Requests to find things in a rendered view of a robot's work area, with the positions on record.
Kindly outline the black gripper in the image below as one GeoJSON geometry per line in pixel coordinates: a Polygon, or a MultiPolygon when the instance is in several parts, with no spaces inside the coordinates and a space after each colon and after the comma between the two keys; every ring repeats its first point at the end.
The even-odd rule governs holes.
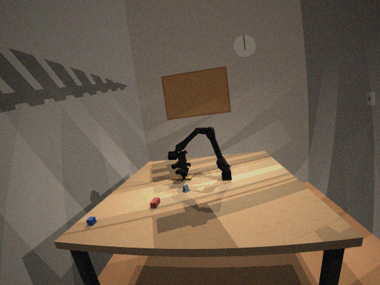
{"type": "Polygon", "coordinates": [[[191,164],[189,162],[186,162],[187,160],[183,160],[183,161],[178,161],[179,163],[179,168],[175,173],[176,174],[181,174],[183,180],[185,180],[185,177],[187,177],[187,174],[188,174],[188,166],[190,167],[191,164]]]}

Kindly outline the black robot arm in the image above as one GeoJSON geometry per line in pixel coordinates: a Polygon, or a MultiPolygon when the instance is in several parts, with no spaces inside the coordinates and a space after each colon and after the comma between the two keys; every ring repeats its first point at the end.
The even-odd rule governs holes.
{"type": "Polygon", "coordinates": [[[185,140],[176,145],[175,151],[168,152],[168,160],[183,161],[186,159],[185,154],[188,152],[186,150],[182,151],[197,134],[205,134],[208,139],[211,141],[214,152],[217,156],[217,166],[222,171],[222,180],[232,180],[230,166],[227,164],[227,161],[223,157],[219,145],[216,141],[216,135],[213,127],[208,128],[196,128],[185,140]]]}

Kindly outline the red rectangular block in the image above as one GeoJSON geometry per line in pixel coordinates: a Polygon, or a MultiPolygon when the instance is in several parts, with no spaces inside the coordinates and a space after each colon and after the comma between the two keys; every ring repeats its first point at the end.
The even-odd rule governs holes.
{"type": "Polygon", "coordinates": [[[159,204],[160,204],[160,198],[159,197],[154,197],[154,199],[150,203],[151,208],[156,208],[159,204]]]}

